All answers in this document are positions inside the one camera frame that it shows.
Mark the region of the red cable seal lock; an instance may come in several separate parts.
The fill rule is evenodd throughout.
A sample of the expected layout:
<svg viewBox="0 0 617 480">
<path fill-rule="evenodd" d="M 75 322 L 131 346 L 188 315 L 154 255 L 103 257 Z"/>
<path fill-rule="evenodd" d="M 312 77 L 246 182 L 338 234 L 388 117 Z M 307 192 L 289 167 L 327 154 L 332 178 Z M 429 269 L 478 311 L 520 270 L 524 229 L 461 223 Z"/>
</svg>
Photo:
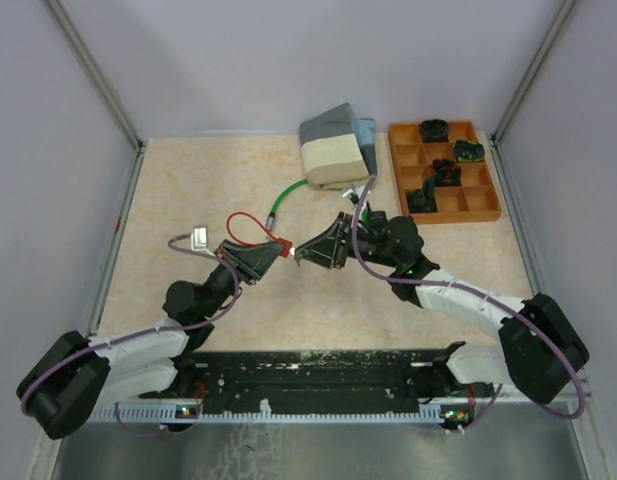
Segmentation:
<svg viewBox="0 0 617 480">
<path fill-rule="evenodd" d="M 245 218 L 248 218 L 248 219 L 252 220 L 266 234 L 266 238 L 269 240 L 270 243 L 281 245 L 282 246 L 282 251 L 280 253 L 280 256 L 282 258 L 287 258 L 291 254 L 291 250 L 293 248 L 293 243 L 290 240 L 275 235 L 257 217 L 255 217 L 251 213 L 245 212 L 245 211 L 233 212 L 226 219 L 225 228 L 226 228 L 226 231 L 228 233 L 228 236 L 230 237 L 230 239 L 233 242 L 235 242 L 238 245 L 245 246 L 245 247 L 256 247 L 256 246 L 263 245 L 263 242 L 251 243 L 251 242 L 243 241 L 243 240 L 241 240 L 241 239 L 239 239 L 237 237 L 237 235 L 233 232 L 233 230 L 231 228 L 232 220 L 237 218 L 237 217 L 245 217 Z"/>
</svg>

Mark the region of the green cable lock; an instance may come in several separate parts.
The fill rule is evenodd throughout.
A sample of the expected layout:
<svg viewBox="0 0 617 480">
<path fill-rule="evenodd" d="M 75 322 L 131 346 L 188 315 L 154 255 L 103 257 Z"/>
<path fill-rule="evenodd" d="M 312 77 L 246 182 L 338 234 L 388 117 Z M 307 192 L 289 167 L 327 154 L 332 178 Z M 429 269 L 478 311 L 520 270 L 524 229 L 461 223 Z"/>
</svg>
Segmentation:
<svg viewBox="0 0 617 480">
<path fill-rule="evenodd" d="M 266 219 L 266 227 L 272 231 L 274 229 L 274 225 L 275 225 L 275 221 L 276 221 L 276 217 L 277 217 L 277 213 L 278 210 L 281 206 L 281 204 L 284 202 L 284 200 L 294 191 L 296 191 L 297 189 L 307 185 L 308 182 L 306 179 L 303 180 L 299 180 L 293 184 L 291 184 L 290 186 L 288 186 L 287 188 L 285 188 L 275 199 L 275 201 L 272 204 L 271 209 L 269 210 L 269 214 L 267 216 Z"/>
</svg>

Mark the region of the black Kaijing padlock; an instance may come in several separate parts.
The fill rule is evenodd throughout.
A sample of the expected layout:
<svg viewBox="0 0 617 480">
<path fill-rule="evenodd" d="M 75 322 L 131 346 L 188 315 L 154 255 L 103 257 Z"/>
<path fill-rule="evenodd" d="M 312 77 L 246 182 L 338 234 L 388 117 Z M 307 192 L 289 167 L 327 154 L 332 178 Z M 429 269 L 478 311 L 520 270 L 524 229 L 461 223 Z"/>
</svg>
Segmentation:
<svg viewBox="0 0 617 480">
<path fill-rule="evenodd" d="M 383 210 L 374 210 L 369 202 L 365 206 L 360 215 L 359 224 L 363 229 L 372 234 L 380 234 L 386 227 L 388 218 Z"/>
</svg>

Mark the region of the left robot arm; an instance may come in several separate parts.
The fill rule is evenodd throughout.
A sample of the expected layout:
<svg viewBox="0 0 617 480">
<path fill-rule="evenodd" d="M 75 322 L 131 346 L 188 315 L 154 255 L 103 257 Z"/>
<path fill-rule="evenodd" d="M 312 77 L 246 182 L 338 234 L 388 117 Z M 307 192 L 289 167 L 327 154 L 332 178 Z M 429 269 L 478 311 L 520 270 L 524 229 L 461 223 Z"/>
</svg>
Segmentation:
<svg viewBox="0 0 617 480">
<path fill-rule="evenodd" d="M 260 281 L 290 249 L 285 240 L 253 246 L 224 240 L 215 253 L 196 251 L 216 268 L 203 283 L 173 282 L 165 316 L 152 326 L 108 337 L 84 337 L 76 330 L 60 336 L 17 387 L 22 413 L 57 440 L 100 408 L 144 394 L 189 394 L 196 373 L 185 366 L 187 355 L 235 305 L 241 286 Z"/>
</svg>

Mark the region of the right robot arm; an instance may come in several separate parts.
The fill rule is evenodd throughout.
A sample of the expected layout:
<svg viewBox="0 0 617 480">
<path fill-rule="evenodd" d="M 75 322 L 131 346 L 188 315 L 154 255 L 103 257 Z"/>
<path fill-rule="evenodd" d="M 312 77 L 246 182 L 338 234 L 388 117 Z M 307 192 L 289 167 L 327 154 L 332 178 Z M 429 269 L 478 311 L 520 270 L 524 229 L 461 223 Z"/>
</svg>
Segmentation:
<svg viewBox="0 0 617 480">
<path fill-rule="evenodd" d="M 481 330 L 495 345 L 460 344 L 434 372 L 436 387 L 458 395 L 472 383 L 512 385 L 547 405 L 590 359 L 582 339 L 550 296 L 499 295 L 461 281 L 430 261 L 414 220 L 384 212 L 355 224 L 340 213 L 323 233 L 295 248 L 297 261 L 341 269 L 350 258 L 392 268 L 386 277 L 402 301 L 444 313 Z"/>
</svg>

